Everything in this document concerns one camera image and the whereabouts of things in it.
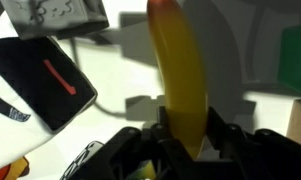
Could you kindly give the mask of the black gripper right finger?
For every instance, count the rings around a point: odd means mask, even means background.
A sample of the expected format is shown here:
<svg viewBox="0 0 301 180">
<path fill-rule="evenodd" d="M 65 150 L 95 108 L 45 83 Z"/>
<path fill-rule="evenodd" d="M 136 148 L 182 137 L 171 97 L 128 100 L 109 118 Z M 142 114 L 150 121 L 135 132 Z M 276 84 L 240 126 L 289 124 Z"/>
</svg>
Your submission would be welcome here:
<svg viewBox="0 0 301 180">
<path fill-rule="evenodd" d="M 245 131 L 237 124 L 227 123 L 213 108 L 208 108 L 207 137 L 220 159 L 239 160 L 245 157 Z"/>
</svg>

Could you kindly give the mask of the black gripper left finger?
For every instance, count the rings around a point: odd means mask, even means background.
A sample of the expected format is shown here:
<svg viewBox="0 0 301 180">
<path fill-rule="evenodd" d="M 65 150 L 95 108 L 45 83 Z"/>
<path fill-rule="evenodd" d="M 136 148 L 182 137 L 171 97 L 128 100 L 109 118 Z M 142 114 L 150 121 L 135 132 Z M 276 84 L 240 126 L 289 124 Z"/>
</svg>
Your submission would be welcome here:
<svg viewBox="0 0 301 180">
<path fill-rule="evenodd" d="M 177 150 L 177 139 L 170 131 L 168 115 L 164 106 L 157 108 L 157 119 L 150 126 L 151 148 L 161 156 L 172 156 Z"/>
</svg>

